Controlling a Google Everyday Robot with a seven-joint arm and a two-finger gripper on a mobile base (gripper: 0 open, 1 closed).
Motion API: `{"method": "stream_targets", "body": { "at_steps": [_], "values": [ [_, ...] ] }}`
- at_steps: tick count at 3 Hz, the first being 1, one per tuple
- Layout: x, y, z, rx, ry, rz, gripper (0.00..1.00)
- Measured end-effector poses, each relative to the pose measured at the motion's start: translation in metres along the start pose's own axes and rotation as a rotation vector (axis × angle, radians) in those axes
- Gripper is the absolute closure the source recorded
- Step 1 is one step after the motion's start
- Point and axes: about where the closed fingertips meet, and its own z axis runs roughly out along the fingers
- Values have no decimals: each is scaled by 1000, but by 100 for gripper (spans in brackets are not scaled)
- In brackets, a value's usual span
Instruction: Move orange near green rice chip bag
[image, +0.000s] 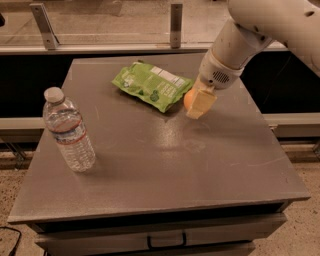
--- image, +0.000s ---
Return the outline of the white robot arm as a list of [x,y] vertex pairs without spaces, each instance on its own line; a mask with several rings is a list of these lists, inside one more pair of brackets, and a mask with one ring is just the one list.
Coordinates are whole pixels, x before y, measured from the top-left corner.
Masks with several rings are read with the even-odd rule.
[[320,7],[309,0],[227,0],[230,18],[199,66],[185,97],[187,116],[198,119],[258,53],[277,41],[320,75]]

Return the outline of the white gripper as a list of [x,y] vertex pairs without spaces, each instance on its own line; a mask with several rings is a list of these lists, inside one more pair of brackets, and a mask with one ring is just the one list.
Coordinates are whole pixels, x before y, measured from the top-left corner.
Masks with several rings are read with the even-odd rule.
[[193,89],[195,90],[192,104],[186,115],[192,119],[198,119],[206,114],[217,100],[217,96],[206,92],[208,87],[217,90],[229,88],[242,74],[244,68],[230,68],[221,63],[208,50],[204,55]]

